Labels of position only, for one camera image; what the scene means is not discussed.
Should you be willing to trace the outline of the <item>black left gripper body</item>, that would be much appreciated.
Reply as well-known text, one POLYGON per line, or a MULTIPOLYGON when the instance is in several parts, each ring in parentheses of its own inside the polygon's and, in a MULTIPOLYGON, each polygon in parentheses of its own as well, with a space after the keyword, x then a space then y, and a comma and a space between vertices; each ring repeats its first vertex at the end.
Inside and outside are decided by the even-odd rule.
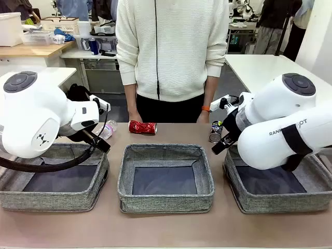
POLYGON ((89 130, 82 129, 82 140, 89 145, 99 145, 101 138, 89 130))

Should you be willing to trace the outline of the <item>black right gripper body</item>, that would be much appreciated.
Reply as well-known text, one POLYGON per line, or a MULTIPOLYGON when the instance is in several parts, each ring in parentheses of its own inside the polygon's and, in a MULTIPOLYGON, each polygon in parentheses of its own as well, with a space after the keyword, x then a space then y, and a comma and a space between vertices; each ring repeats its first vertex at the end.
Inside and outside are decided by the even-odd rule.
POLYGON ((238 114, 238 108, 235 108, 230 113, 227 114, 227 117, 223 121, 224 128, 228 131, 228 133, 222 138, 222 142, 237 142, 238 138, 241 134, 241 130, 239 129, 236 123, 236 116, 238 114))

